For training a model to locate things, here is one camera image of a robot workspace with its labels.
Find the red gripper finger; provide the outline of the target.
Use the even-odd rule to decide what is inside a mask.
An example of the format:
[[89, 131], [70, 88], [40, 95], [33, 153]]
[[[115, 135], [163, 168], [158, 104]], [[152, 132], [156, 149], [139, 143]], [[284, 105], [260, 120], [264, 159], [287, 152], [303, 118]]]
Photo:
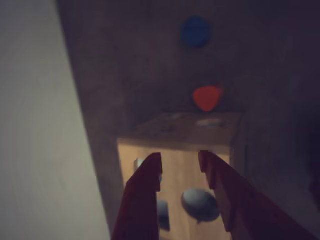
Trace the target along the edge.
[[316, 239], [216, 154], [201, 150], [198, 159], [224, 228], [234, 240]]
[[161, 190], [162, 157], [149, 155], [125, 185], [113, 240], [158, 240], [157, 193]]

